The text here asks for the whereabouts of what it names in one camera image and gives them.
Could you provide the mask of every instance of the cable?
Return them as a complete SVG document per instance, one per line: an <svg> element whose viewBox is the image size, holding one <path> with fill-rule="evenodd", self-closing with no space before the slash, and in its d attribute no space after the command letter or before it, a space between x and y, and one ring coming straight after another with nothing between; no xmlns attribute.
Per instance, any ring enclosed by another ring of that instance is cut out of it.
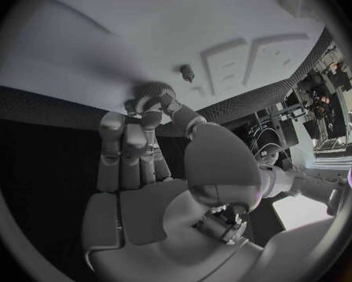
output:
<svg viewBox="0 0 352 282"><path fill-rule="evenodd" d="M264 146L262 146L262 147L256 152L256 154L254 155L254 157L256 158L256 157L259 155L259 153L260 153L263 149L265 149L266 147L268 147L268 146L270 146L270 145L279 147L279 148L281 149L282 153L284 153L284 155L286 155L286 157L287 157L288 161L291 163L291 165L292 165L293 167L295 167L295 169L296 169L298 172L300 172L300 173L302 173L302 174L304 175L304 172L302 172L301 169L300 169L298 166L296 166L295 164L292 163L292 160L291 160L290 156L288 156L288 154L286 153L286 151L284 150L284 148L281 147L280 145L276 144L276 143L267 143L267 144L265 144Z"/></svg>
<svg viewBox="0 0 352 282"><path fill-rule="evenodd" d="M261 131L261 133L259 133L258 137L254 140L254 143L251 147L251 152L253 152L254 147L258 144L258 140L260 139L260 137L262 136L262 134L266 131L266 130L272 130L278 137L279 141L281 141L281 136L278 134L278 132L276 130L274 130L271 127L266 127L264 130Z"/></svg>

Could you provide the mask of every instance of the gear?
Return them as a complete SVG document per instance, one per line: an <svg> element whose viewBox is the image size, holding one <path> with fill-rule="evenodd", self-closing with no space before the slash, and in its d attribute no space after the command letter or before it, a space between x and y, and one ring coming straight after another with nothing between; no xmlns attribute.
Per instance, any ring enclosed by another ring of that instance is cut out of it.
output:
<svg viewBox="0 0 352 282"><path fill-rule="evenodd" d="M172 98L176 94L172 87L161 81L153 81L137 86L133 89L134 99L125 103L125 108L129 115L142 114L154 104L158 103L158 97L169 94Z"/></svg>

